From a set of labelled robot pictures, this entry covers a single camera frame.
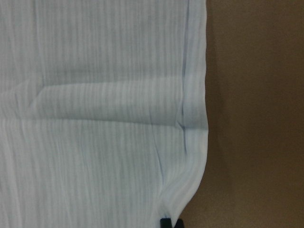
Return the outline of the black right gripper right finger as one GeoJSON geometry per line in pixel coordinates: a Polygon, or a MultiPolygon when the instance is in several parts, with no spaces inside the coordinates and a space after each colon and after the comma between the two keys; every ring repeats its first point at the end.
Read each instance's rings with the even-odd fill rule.
{"type": "Polygon", "coordinates": [[[179,218],[179,219],[176,221],[176,224],[175,224],[174,228],[184,228],[183,220],[179,218]]]}

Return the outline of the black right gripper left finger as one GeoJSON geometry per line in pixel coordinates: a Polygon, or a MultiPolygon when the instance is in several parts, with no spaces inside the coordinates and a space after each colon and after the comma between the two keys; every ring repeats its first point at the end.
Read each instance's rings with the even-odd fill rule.
{"type": "Polygon", "coordinates": [[[171,219],[170,218],[161,218],[160,219],[160,228],[171,228],[171,219]]]}

